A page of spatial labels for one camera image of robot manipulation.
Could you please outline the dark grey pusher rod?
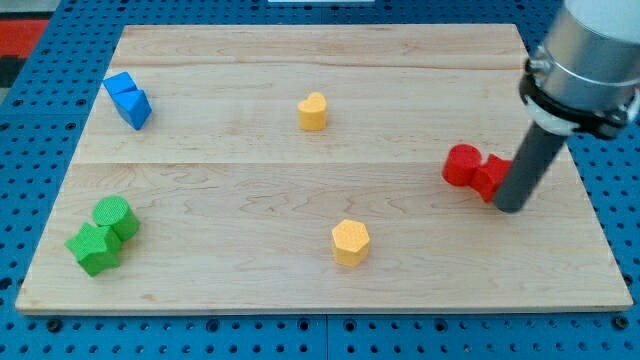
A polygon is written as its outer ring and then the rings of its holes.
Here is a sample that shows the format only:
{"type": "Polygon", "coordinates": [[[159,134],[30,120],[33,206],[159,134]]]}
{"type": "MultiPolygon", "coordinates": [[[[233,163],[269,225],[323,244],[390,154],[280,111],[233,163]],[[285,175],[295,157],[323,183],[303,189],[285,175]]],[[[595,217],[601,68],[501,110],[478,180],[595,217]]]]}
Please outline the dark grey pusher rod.
{"type": "Polygon", "coordinates": [[[519,212],[567,140],[533,122],[498,187],[494,205],[502,212],[519,212]]]}

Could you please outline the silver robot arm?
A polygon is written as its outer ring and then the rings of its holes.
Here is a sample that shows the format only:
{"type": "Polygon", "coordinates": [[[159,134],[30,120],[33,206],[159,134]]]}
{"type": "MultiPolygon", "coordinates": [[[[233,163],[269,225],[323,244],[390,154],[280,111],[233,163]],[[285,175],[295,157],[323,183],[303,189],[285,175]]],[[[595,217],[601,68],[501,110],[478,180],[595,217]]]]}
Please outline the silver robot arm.
{"type": "Polygon", "coordinates": [[[639,5],[565,0],[524,64],[519,94],[533,122],[493,197],[520,211],[575,133],[616,138],[639,115],[639,5]]]}

